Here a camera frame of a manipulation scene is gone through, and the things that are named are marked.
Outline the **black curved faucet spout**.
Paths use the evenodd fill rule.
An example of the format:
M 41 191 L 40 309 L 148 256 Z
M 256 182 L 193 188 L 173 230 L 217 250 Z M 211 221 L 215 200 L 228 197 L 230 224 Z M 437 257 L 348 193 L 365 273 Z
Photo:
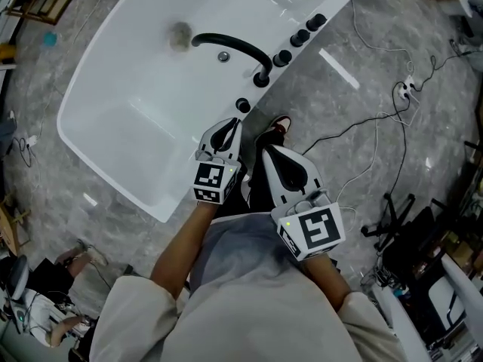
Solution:
M 269 56 L 261 49 L 239 38 L 211 32 L 201 33 L 192 38 L 191 45 L 193 47 L 198 47 L 201 44 L 221 45 L 242 52 L 243 54 L 255 59 L 262 66 L 262 69 L 260 72 L 254 75 L 254 84 L 260 88 L 264 88 L 269 85 L 269 75 L 272 71 L 273 64 Z

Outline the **person's black trousers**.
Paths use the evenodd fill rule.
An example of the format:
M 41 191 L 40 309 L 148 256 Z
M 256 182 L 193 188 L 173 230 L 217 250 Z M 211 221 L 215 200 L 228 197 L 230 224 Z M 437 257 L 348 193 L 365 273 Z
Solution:
M 256 158 L 251 180 L 248 184 L 250 187 L 249 202 L 242 196 L 241 182 L 238 181 L 224 204 L 217 209 L 215 219 L 246 213 L 270 212 L 275 207 L 269 190 L 262 155 L 266 146 L 282 146 L 284 140 L 285 132 L 274 127 L 259 135 L 255 142 Z

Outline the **black office chair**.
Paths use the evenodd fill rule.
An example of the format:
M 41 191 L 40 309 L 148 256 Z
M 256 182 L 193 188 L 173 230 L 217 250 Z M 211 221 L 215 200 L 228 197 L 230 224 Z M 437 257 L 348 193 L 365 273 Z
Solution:
M 379 253 L 372 275 L 379 287 L 391 291 L 400 287 L 409 292 L 409 304 L 416 312 L 434 314 L 435 308 L 429 298 L 429 289 L 442 276 L 441 258 L 444 251 L 434 255 L 437 242 L 445 230 L 454 222 L 452 210 L 432 199 L 416 217 L 406 222 L 415 202 L 415 195 L 409 194 L 406 207 L 396 213 L 392 196 L 383 196 L 389 208 L 389 223 L 381 222 L 375 230 L 361 228 L 366 237 L 384 236 L 383 242 L 375 244 Z

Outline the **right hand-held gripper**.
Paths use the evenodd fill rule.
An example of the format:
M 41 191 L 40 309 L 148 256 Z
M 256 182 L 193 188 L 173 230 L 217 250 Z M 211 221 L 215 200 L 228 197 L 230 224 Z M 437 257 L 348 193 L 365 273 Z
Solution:
M 297 261 L 327 253 L 346 240 L 340 206 L 321 189 L 320 173 L 308 158 L 282 146 L 268 146 L 262 161 L 277 207 L 271 217 Z

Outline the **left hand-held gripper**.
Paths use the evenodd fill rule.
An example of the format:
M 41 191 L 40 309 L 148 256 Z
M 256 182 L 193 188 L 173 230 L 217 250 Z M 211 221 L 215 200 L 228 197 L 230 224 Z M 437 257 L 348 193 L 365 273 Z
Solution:
M 222 158 L 198 161 L 193 182 L 193 194 L 197 201 L 211 204 L 226 201 L 241 169 L 239 161 L 230 160 L 238 158 L 241 138 L 242 121 L 238 118 L 220 121 L 203 133 L 198 150 Z

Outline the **person's right sneaker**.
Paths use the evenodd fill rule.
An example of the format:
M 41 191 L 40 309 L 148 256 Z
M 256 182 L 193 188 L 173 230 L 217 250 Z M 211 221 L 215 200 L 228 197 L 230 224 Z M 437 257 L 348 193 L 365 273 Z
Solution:
M 269 131 L 276 131 L 282 135 L 285 135 L 291 127 L 291 118 L 288 115 L 280 115 L 274 119 L 269 126 Z

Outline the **person's left forearm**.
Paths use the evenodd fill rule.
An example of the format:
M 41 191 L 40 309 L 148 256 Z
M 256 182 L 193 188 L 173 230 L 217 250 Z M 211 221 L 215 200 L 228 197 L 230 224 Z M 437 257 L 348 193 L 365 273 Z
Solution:
M 177 299 L 217 212 L 217 204 L 199 203 L 156 261 L 150 280 Z

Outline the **white power strip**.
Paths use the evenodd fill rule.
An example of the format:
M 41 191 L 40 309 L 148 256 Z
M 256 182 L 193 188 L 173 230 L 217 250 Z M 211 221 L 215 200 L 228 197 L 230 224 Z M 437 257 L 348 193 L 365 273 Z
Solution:
M 409 100 L 412 98 L 412 90 L 414 89 L 414 80 L 411 75 L 409 75 L 404 82 L 400 85 L 398 89 L 398 95 L 403 100 Z

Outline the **person's beige shirt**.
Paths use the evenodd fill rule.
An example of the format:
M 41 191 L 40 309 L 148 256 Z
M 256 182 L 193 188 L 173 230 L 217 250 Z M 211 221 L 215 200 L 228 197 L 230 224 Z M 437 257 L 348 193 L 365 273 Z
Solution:
M 153 281 L 113 285 L 90 362 L 404 362 L 374 304 L 352 292 L 334 309 L 299 270 L 266 214 L 215 222 L 183 309 Z

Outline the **white bathtub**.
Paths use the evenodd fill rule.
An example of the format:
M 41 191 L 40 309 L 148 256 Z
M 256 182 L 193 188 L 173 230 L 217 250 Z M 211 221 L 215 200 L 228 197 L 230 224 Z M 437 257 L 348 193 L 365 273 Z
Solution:
M 189 170 L 202 134 L 218 121 L 243 118 L 266 93 L 253 82 L 262 66 L 216 44 L 176 52 L 173 23 L 192 37 L 229 35 L 272 58 L 293 57 L 321 33 L 350 0 L 119 0 L 100 25 L 66 89 L 57 115 L 62 141 L 138 207 L 166 222 L 192 185 Z M 294 48 L 290 37 L 306 21 L 327 22 Z M 227 63 L 217 55 L 230 54 Z

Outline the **person's right forearm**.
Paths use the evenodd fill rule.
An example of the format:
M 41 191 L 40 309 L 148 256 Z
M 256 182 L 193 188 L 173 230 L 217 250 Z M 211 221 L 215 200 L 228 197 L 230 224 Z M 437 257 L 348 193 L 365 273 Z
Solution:
M 351 289 L 329 256 L 323 254 L 304 260 L 303 269 L 323 292 L 333 309 L 339 311 Z

